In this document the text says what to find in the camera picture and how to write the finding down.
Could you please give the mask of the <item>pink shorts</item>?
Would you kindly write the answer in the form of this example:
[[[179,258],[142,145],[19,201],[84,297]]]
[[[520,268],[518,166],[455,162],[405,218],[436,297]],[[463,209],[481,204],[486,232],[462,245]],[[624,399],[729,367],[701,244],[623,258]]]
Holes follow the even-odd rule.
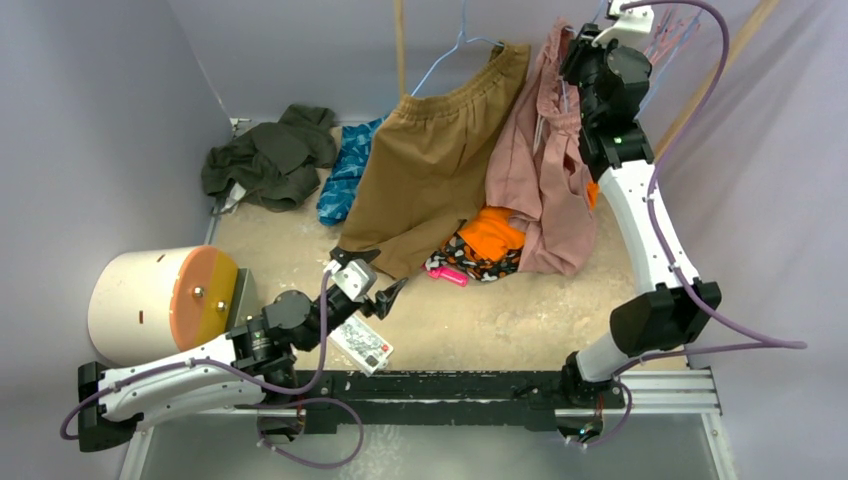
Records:
[[[575,37],[560,18],[543,42],[490,156],[486,202],[524,232],[522,272],[573,275],[596,238],[591,176],[579,152],[579,95],[562,80]]]

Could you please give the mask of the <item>light blue wire hanger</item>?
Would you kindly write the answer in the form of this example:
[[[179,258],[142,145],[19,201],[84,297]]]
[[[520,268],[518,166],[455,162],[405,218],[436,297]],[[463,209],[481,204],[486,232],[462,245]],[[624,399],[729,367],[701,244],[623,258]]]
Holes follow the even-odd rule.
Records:
[[[560,78],[561,90],[562,90],[562,112],[564,114],[570,113],[570,99],[569,99],[569,85],[565,81],[564,78]]]

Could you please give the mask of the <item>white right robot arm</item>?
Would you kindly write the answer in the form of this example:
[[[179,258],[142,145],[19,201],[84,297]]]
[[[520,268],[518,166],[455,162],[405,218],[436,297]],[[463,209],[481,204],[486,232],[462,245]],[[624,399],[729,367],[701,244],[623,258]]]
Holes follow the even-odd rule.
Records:
[[[610,313],[608,331],[566,359],[561,392],[576,407],[594,405],[630,362],[694,342],[709,317],[691,293],[712,308],[722,299],[716,283],[701,280],[675,232],[660,240],[655,231],[671,222],[659,190],[649,186],[654,152],[636,118],[651,72],[640,51],[606,39],[593,23],[581,27],[560,67],[578,92],[581,159],[613,210],[636,281],[635,297]]]

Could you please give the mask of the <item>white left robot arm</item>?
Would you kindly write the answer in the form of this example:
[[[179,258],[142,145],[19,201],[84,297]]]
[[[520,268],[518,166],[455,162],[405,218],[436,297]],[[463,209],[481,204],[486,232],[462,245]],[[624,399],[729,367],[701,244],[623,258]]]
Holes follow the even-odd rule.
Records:
[[[79,403],[60,436],[82,452],[129,442],[140,426],[168,415],[259,404],[284,409],[324,377],[327,340],[361,314],[384,319],[407,281],[375,291],[371,263],[380,252],[331,251],[319,296],[287,290],[229,332],[185,352],[137,366],[78,369]]]

